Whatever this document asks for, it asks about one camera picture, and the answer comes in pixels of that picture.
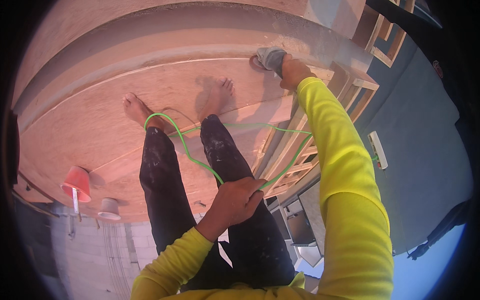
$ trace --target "yellow long-sleeve shirt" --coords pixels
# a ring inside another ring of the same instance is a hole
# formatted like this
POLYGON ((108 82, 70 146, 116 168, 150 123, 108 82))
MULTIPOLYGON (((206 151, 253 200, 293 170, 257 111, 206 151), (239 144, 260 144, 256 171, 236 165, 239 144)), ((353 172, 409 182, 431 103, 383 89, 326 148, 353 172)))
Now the yellow long-sleeve shirt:
POLYGON ((131 299, 389 299, 393 289, 388 216, 373 165, 350 118, 317 78, 297 89, 318 149, 325 222, 324 272, 317 295, 305 291, 303 273, 286 287, 192 290, 177 294, 200 269, 213 243, 195 228, 169 245, 135 279, 131 299))

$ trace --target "red bucket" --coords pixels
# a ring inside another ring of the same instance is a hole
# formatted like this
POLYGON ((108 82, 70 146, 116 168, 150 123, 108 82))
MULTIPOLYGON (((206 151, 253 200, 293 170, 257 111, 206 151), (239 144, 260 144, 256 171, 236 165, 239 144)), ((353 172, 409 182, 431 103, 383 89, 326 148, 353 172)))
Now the red bucket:
POLYGON ((65 182, 60 184, 62 191, 65 194, 69 195, 73 199, 72 188, 77 190, 77 197, 79 202, 90 202, 92 197, 90 197, 90 179, 88 177, 87 171, 81 167, 73 166, 68 171, 67 179, 65 182))

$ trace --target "sleeve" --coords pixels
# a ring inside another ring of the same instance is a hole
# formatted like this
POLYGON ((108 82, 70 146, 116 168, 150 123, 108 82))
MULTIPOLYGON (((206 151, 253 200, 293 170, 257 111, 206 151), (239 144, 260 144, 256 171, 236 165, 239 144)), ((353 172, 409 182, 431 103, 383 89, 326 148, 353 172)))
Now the sleeve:
POLYGON ((158 300, 176 294, 200 270, 212 245, 195 227, 185 232, 140 272, 130 299, 158 300))
POLYGON ((325 263, 317 297, 390 299, 392 243, 373 163, 350 117, 318 78, 298 86, 318 149, 325 263))

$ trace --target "person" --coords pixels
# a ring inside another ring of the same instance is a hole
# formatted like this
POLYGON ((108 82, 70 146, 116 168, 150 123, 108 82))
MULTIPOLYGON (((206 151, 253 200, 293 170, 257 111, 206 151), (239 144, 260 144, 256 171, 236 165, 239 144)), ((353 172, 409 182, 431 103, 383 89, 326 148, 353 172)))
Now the person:
MULTIPOLYGON (((201 140, 210 166, 224 180, 211 208, 196 224, 181 181, 166 123, 147 124, 140 182, 159 256, 135 279, 131 299, 389 299, 393 289, 389 221, 373 165, 349 116, 310 69, 286 54, 280 86, 297 90, 317 144, 322 170, 319 205, 325 222, 325 261, 317 295, 303 289, 256 180, 218 119, 235 95, 219 78, 200 113, 201 140), (232 267, 219 254, 217 238, 232 267)), ((152 111, 135 95, 125 114, 144 125, 152 111)))

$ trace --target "hand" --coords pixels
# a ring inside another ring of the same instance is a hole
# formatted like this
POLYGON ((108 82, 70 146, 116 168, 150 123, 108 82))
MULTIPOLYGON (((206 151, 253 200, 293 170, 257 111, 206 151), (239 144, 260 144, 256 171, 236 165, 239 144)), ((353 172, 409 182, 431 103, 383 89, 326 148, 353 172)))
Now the hand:
POLYGON ((218 188, 212 207, 195 227, 207 240, 215 241, 231 225, 250 218, 264 196, 258 189, 267 181, 245 177, 218 188))
POLYGON ((310 68, 300 60, 292 59, 291 54, 285 54, 282 64, 283 79, 280 82, 280 87, 295 91, 300 82, 308 77, 317 77, 310 71, 310 68))

